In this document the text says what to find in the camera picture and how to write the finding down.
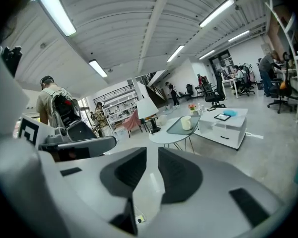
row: white ceiling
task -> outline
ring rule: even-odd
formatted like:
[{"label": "white ceiling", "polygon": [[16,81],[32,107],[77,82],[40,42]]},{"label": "white ceiling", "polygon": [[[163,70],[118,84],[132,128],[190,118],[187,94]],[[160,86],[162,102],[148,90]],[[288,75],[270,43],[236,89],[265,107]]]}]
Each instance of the white ceiling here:
[{"label": "white ceiling", "polygon": [[[173,69],[188,56],[227,45],[242,31],[264,33],[268,17],[265,0],[235,0],[238,10],[232,6],[201,29],[199,23],[225,0],[61,1],[75,34],[64,37],[33,1],[4,42],[22,46],[16,79],[23,88],[39,90],[39,80],[51,75],[74,95],[86,96],[132,76]],[[180,57],[167,64],[179,45],[185,45]],[[101,78],[88,65],[91,59],[113,72]]]}]

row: flowers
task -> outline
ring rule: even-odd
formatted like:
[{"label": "flowers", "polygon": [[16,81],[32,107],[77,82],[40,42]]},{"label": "flowers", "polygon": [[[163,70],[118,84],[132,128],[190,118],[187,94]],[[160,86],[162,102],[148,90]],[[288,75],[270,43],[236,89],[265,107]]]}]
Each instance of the flowers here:
[{"label": "flowers", "polygon": [[189,107],[190,110],[195,110],[195,105],[194,104],[189,104],[188,107]]}]

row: red chair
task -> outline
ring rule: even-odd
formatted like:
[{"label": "red chair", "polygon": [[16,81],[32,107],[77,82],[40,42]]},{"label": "red chair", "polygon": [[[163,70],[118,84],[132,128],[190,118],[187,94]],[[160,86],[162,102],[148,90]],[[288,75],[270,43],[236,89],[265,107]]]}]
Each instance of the red chair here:
[{"label": "red chair", "polygon": [[137,109],[135,109],[134,112],[132,113],[132,115],[129,118],[127,118],[126,120],[124,120],[124,122],[123,122],[123,127],[125,127],[127,129],[129,137],[130,137],[129,131],[131,133],[131,129],[136,126],[138,126],[140,128],[141,133],[142,133],[143,129],[141,128],[141,121],[138,118],[138,110]]}]

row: black and white sign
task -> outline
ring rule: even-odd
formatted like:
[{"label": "black and white sign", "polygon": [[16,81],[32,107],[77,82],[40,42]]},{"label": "black and white sign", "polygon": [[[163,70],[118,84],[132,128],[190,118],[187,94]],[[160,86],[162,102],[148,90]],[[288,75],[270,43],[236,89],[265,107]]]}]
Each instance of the black and white sign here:
[{"label": "black and white sign", "polygon": [[25,138],[27,141],[30,141],[35,146],[38,131],[38,125],[28,121],[27,119],[22,119],[18,137]]}]

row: ceiling light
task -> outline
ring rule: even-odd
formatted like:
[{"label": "ceiling light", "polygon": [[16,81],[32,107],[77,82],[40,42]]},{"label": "ceiling light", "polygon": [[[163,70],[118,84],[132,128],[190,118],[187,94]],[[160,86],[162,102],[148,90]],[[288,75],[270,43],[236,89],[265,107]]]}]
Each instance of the ceiling light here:
[{"label": "ceiling light", "polygon": [[95,59],[89,61],[89,65],[92,66],[102,77],[107,77],[106,72],[104,72]]},{"label": "ceiling light", "polygon": [[49,15],[54,19],[55,23],[63,31],[66,36],[76,32],[72,22],[67,16],[60,0],[40,0]]},{"label": "ceiling light", "polygon": [[229,39],[228,41],[229,41],[229,42],[234,41],[235,39],[237,39],[237,38],[239,38],[239,37],[241,37],[241,36],[243,36],[243,35],[245,35],[245,34],[248,34],[248,33],[249,33],[249,30],[247,30],[246,32],[241,33],[241,34],[239,34],[239,35],[233,37],[232,39]]},{"label": "ceiling light", "polygon": [[212,51],[208,52],[204,56],[200,57],[199,60],[203,59],[204,57],[207,57],[209,54],[212,54],[213,52],[215,52],[215,50],[212,50]]},{"label": "ceiling light", "polygon": [[215,9],[209,16],[207,16],[201,23],[200,27],[205,27],[209,24],[213,19],[215,19],[218,15],[220,15],[223,11],[229,8],[234,3],[234,0],[226,0],[222,3],[218,8]]},{"label": "ceiling light", "polygon": [[177,48],[177,50],[173,53],[173,55],[172,56],[170,56],[170,58],[168,59],[168,61],[167,62],[170,62],[172,59],[174,59],[174,57],[181,51],[181,49],[183,49],[184,48],[184,45],[180,45],[178,48]]}]

